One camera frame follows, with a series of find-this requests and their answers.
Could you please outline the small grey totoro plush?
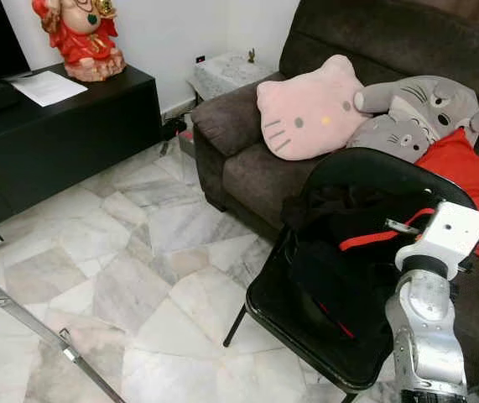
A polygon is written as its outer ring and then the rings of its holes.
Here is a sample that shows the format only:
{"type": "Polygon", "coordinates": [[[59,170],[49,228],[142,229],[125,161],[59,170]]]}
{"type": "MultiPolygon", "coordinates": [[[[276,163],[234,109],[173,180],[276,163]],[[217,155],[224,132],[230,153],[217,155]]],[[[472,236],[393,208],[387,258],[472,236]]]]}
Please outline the small grey totoro plush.
{"type": "Polygon", "coordinates": [[[384,114],[363,123],[346,147],[375,149],[414,164],[430,148],[427,132],[417,118],[393,118],[384,114]]]}

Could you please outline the black TV console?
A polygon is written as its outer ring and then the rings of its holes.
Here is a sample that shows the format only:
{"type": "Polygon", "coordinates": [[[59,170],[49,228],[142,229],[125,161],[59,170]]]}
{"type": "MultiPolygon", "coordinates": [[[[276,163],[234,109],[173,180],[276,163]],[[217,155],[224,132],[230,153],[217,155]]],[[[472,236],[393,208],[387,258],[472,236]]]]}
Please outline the black TV console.
{"type": "Polygon", "coordinates": [[[161,142],[153,76],[119,76],[48,107],[0,111],[0,223],[161,142]]]}

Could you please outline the red laughing buddha statue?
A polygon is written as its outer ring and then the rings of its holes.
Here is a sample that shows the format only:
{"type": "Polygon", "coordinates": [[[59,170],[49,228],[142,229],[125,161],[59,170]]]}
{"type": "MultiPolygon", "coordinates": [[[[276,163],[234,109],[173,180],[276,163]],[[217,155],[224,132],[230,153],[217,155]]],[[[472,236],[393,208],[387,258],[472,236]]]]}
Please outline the red laughing buddha statue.
{"type": "Polygon", "coordinates": [[[49,44],[63,57],[68,76],[96,83],[127,68],[112,41],[118,35],[112,0],[32,0],[32,8],[49,44]]]}

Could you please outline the pink cat face pillow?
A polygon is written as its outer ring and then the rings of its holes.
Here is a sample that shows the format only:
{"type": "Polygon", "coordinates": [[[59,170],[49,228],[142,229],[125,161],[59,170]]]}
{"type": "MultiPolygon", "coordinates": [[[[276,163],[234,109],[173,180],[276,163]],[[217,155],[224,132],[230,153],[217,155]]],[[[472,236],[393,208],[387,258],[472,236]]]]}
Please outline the pink cat face pillow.
{"type": "Polygon", "coordinates": [[[319,69],[256,86],[263,142],[271,154],[297,161],[342,149],[370,116],[354,96],[363,88],[349,58],[334,55],[319,69]]]}

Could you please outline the black garment with red stripes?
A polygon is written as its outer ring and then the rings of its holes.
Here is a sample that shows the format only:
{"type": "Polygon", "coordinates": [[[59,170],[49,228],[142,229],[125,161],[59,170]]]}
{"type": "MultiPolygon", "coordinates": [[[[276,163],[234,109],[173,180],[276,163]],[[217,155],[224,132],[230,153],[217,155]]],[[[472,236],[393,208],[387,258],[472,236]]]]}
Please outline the black garment with red stripes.
{"type": "Polygon", "coordinates": [[[290,277],[344,337],[393,335],[385,308],[401,275],[395,257],[415,237],[388,229],[385,219],[423,227],[420,192],[325,186],[283,201],[290,277]]]}

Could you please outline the dark brown sofa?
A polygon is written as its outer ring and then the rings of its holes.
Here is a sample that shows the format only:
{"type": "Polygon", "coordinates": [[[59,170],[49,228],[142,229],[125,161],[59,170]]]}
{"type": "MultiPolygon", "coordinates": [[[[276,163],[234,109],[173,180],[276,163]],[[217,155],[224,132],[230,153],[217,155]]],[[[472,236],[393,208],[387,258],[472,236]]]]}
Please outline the dark brown sofa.
{"type": "MultiPolygon", "coordinates": [[[[270,34],[263,20],[286,10],[275,81],[346,56],[365,84],[407,76],[443,76],[469,86],[479,102],[479,0],[258,0],[250,34],[270,34]]],[[[280,232],[281,206],[295,196],[315,161],[273,156],[261,132],[256,85],[198,105],[192,115],[198,180],[208,202],[231,212],[264,237],[280,232]]],[[[479,156],[479,135],[476,140],[479,156]]],[[[479,383],[479,261],[461,277],[456,322],[466,356],[466,377],[479,383]]]]}

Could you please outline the side table with lace cloth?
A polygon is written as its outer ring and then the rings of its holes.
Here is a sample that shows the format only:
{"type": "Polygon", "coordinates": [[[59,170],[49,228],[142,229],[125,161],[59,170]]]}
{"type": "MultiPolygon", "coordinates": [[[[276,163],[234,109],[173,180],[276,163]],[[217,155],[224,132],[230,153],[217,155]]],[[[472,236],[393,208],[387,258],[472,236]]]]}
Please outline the side table with lace cloth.
{"type": "Polygon", "coordinates": [[[188,83],[201,100],[207,101],[261,81],[271,74],[273,69],[269,66],[251,62],[249,53],[232,51],[197,62],[188,83]]]}

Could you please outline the large grey totoro plush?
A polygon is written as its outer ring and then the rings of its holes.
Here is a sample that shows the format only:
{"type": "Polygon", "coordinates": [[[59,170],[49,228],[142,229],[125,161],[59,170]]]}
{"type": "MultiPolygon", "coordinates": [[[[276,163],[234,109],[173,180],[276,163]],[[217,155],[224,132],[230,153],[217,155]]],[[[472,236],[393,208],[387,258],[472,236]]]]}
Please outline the large grey totoro plush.
{"type": "Polygon", "coordinates": [[[353,97],[359,112],[381,114],[395,110],[404,118],[416,118],[428,129],[430,142],[464,130],[469,145],[479,135],[479,102],[471,88],[441,76],[412,76],[392,83],[362,88],[353,97]]]}

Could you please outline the red cushion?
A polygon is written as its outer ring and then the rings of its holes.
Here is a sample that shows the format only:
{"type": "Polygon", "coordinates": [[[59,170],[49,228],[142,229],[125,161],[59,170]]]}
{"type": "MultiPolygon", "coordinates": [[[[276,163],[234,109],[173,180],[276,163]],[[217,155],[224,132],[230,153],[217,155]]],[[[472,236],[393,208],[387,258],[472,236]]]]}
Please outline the red cushion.
{"type": "MultiPolygon", "coordinates": [[[[472,204],[471,208],[479,211],[479,156],[473,146],[466,141],[461,129],[457,129],[449,137],[435,142],[430,151],[419,158],[417,165],[439,177],[446,178],[457,188],[461,188],[468,196],[468,200],[472,204]]],[[[417,193],[417,198],[423,201],[422,208],[417,211],[417,216],[427,218],[427,222],[420,229],[424,229],[428,225],[440,202],[447,201],[464,205],[459,201],[447,200],[429,191],[417,193]]],[[[479,258],[479,239],[472,254],[476,254],[479,258]]]]}

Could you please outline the white paper sheet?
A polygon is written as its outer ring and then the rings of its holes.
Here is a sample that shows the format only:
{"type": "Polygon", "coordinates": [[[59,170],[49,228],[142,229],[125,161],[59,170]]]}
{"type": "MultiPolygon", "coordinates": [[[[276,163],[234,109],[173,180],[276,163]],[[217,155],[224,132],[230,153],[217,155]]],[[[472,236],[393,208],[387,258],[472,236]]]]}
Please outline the white paper sheet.
{"type": "Polygon", "coordinates": [[[40,107],[48,107],[88,91],[86,86],[68,80],[65,76],[59,76],[54,71],[44,71],[35,76],[8,78],[8,83],[40,107]]]}

